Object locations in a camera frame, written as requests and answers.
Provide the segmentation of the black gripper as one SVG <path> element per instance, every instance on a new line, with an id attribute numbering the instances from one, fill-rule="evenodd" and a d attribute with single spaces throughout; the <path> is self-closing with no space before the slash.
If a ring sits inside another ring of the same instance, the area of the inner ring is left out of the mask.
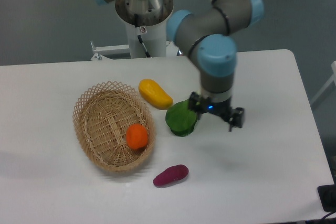
<path id="1" fill-rule="evenodd" d="M 199 121 L 203 114 L 209 113 L 220 117 L 223 121 L 229 122 L 229 131 L 233 128 L 241 129 L 245 122 L 245 109 L 237 107 L 232 109 L 231 97 L 224 101 L 217 102 L 211 97 L 204 98 L 196 92 L 192 92 L 188 99 L 188 109 L 196 114 Z"/>

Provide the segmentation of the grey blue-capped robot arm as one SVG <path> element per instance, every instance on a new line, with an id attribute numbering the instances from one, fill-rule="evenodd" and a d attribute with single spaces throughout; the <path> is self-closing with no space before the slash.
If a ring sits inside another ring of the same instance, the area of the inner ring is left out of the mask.
<path id="1" fill-rule="evenodd" d="M 167 41 L 188 57 L 201 83 L 200 93 L 189 97 L 191 111 L 216 115 L 230 128 L 243 126 L 244 109 L 231 106 L 237 48 L 230 36 L 263 18 L 262 0 L 210 0 L 211 9 L 200 16 L 175 12 L 173 0 L 95 1 L 115 4 L 132 58 L 164 57 Z"/>

